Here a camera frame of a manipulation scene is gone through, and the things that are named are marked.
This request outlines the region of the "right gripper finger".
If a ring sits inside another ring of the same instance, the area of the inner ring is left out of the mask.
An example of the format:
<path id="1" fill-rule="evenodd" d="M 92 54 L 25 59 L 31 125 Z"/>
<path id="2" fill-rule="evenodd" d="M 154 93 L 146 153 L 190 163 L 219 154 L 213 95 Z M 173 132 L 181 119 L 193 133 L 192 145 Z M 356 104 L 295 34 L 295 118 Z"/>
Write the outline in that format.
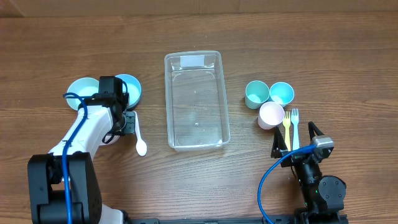
<path id="1" fill-rule="evenodd" d="M 310 139 L 314 138 L 315 136 L 322 136 L 323 133 L 317 128 L 314 122 L 310 121 L 308 123 L 308 132 Z"/>
<path id="2" fill-rule="evenodd" d="M 282 152 L 287 150 L 287 146 L 284 141 L 280 129 L 276 126 L 272 128 L 274 130 L 274 140 L 272 145 L 272 152 Z"/>

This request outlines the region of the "white pink bowl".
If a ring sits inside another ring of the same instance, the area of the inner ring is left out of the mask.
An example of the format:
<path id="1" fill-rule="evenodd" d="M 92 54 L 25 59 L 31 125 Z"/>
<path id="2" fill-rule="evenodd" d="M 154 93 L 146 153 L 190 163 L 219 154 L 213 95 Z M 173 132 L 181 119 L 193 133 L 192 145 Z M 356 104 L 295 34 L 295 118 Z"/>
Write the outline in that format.
<path id="1" fill-rule="evenodd" d="M 102 140 L 101 140 L 101 146 L 107 146 L 115 143 L 121 136 L 120 132 L 117 132 L 116 134 L 107 134 Z"/>

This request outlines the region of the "white plastic spoon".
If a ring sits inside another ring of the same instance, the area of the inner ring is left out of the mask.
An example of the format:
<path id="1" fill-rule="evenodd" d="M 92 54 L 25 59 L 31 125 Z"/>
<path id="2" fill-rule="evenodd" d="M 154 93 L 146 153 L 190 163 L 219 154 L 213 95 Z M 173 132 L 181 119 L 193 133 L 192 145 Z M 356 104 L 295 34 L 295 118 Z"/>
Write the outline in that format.
<path id="1" fill-rule="evenodd" d="M 143 157 L 147 154 L 147 144 L 141 138 L 141 130 L 139 127 L 139 118 L 138 118 L 136 111 L 134 111 L 134 116 L 135 116 L 135 134 L 136 134 L 136 138 L 137 138 L 136 151 L 140 156 Z"/>

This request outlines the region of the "teal bowl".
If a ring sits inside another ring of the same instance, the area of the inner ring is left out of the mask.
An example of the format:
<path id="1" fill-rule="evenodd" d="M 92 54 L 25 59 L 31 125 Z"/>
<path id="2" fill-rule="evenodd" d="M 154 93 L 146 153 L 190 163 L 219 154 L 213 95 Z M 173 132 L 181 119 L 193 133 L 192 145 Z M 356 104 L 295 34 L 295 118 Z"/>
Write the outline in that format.
<path id="1" fill-rule="evenodd" d="M 119 74 L 116 75 L 117 78 L 120 78 L 122 81 L 124 81 L 126 84 L 123 84 L 123 92 L 128 92 L 129 93 L 129 104 L 128 104 L 128 109 L 131 109 L 135 107 L 140 98 L 141 98 L 141 83 L 139 80 L 130 75 L 130 74 Z"/>

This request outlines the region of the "light blue bowl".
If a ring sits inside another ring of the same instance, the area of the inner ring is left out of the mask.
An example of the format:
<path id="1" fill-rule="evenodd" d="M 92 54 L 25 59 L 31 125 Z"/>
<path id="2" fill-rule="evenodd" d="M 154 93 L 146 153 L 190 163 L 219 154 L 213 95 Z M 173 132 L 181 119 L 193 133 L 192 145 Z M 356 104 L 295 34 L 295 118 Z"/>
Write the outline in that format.
<path id="1" fill-rule="evenodd" d="M 69 86 L 67 93 L 75 93 L 80 97 L 92 96 L 98 92 L 98 88 L 99 88 L 98 80 L 90 77 L 85 77 L 74 81 Z M 78 99 L 67 98 L 67 103 L 72 109 L 77 111 L 78 106 L 80 105 L 81 102 Z"/>

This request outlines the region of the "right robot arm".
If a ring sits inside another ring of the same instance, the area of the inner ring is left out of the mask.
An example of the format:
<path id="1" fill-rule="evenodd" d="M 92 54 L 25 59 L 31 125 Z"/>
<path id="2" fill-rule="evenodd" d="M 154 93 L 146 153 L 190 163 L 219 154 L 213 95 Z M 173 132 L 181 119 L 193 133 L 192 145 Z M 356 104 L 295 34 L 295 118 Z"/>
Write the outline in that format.
<path id="1" fill-rule="evenodd" d="M 294 153 L 284 159 L 280 165 L 290 167 L 298 179 L 305 207 L 297 208 L 289 218 L 277 218 L 277 223 L 347 224 L 346 215 L 340 215 L 344 209 L 346 184 L 332 175 L 323 175 L 319 163 L 330 156 L 334 149 L 331 137 L 323 134 L 313 122 L 308 123 L 312 152 Z"/>

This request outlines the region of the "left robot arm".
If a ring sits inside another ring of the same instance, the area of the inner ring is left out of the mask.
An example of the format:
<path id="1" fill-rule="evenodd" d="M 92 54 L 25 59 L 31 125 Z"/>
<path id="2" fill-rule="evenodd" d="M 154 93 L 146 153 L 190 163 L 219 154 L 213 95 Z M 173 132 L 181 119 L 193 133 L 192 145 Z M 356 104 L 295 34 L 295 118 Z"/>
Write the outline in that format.
<path id="1" fill-rule="evenodd" d="M 129 108 L 127 83 L 102 76 L 96 93 L 66 92 L 78 100 L 78 113 L 64 138 L 27 164 L 33 223 L 131 223 L 127 212 L 102 202 L 93 166 L 101 144 L 122 135 Z"/>

